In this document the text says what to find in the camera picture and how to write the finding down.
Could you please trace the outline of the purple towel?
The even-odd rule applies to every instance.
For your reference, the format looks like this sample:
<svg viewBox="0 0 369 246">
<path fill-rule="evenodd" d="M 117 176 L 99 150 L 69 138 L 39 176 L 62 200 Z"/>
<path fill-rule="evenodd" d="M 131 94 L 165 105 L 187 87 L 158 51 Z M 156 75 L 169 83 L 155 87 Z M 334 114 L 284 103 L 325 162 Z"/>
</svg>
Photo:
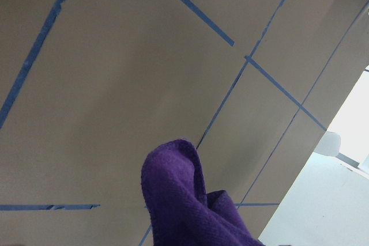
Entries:
<svg viewBox="0 0 369 246">
<path fill-rule="evenodd" d="M 154 245 L 261 245 L 226 191 L 206 192 L 199 155 L 187 140 L 148 154 L 141 187 Z"/>
</svg>

